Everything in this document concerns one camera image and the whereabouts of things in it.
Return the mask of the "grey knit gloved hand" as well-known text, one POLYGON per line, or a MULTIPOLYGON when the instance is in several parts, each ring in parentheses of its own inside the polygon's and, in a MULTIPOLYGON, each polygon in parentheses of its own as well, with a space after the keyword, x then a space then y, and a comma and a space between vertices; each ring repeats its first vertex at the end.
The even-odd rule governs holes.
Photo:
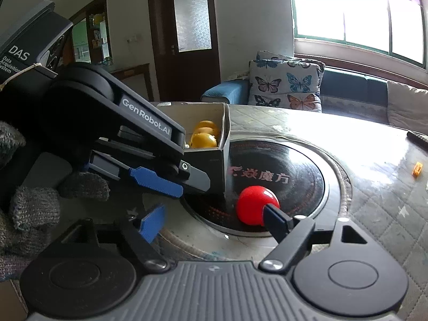
POLYGON ((24 186, 23 135, 1 123, 1 281, 16 280, 49 244, 60 220, 59 198, 106 201, 109 186, 93 173, 72 173, 57 188, 24 186))

